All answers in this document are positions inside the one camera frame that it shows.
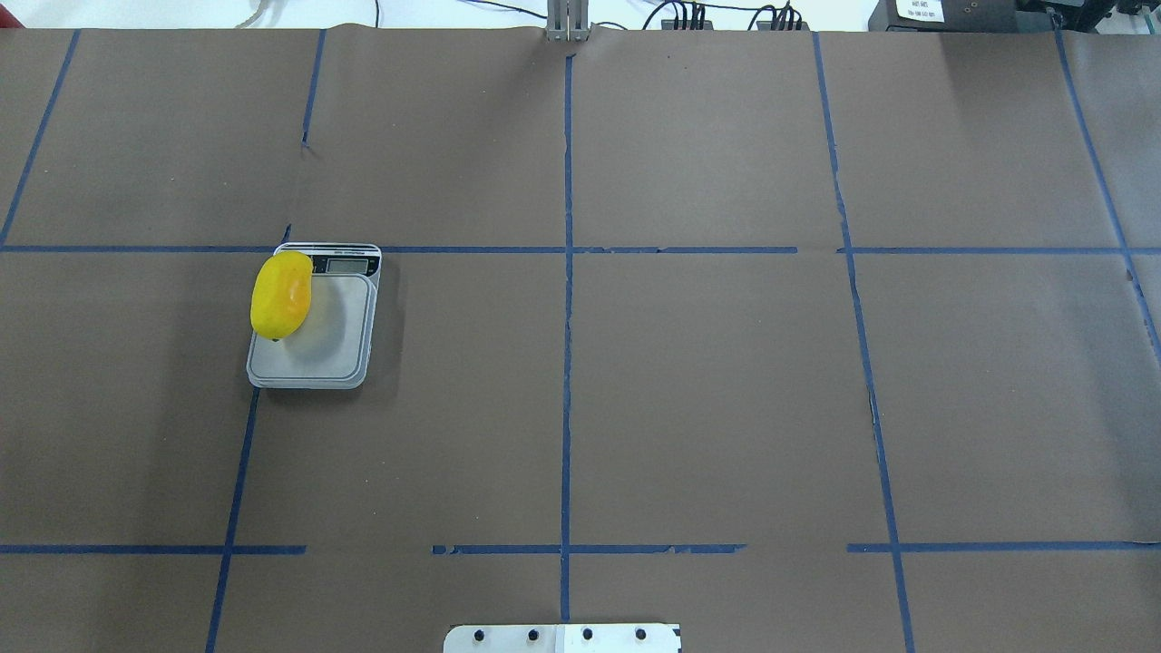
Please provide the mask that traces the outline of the yellow mango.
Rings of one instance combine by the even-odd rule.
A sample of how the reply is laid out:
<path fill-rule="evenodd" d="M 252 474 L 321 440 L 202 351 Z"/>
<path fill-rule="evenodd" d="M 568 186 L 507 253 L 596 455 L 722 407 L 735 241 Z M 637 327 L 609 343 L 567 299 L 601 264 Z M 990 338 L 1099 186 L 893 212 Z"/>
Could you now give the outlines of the yellow mango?
<path fill-rule="evenodd" d="M 283 339 L 307 322 L 312 303 L 313 261 L 297 249 L 282 249 L 264 261 L 252 294 L 248 321 L 268 340 Z"/>

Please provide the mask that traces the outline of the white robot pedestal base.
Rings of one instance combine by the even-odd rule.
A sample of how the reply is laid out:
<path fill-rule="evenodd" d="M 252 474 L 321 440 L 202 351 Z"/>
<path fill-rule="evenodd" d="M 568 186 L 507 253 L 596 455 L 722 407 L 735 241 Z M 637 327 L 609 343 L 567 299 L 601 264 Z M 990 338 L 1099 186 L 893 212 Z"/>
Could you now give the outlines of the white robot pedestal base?
<path fill-rule="evenodd" d="M 682 652 L 680 627 L 664 623 L 460 625 L 444 652 Z"/>

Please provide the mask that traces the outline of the black electronics box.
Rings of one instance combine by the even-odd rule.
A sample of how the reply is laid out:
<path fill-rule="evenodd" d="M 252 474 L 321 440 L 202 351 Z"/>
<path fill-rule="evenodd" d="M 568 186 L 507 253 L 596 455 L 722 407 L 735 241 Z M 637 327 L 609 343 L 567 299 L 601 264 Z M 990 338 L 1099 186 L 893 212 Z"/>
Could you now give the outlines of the black electronics box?
<path fill-rule="evenodd" d="M 878 1 L 868 33 L 1019 33 L 1016 1 Z"/>

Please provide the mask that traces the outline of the aluminium frame post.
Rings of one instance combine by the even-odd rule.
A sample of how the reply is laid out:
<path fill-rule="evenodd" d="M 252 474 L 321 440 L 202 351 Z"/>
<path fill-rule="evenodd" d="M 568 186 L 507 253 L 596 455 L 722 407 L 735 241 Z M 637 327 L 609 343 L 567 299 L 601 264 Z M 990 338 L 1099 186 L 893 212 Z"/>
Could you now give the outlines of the aluminium frame post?
<path fill-rule="evenodd" d="M 551 42 L 584 42 L 590 38 L 589 0 L 549 0 L 546 3 L 546 37 Z"/>

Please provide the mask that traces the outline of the silver digital kitchen scale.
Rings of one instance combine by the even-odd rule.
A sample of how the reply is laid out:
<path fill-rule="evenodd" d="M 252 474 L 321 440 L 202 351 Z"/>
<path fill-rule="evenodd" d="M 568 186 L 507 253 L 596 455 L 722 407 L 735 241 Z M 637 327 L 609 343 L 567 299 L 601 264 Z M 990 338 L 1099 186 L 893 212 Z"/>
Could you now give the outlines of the silver digital kitchen scale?
<path fill-rule="evenodd" d="M 246 375 L 257 388 L 348 390 L 365 382 L 382 251 L 366 243 L 287 241 L 313 261 L 312 303 L 290 336 L 250 336 Z"/>

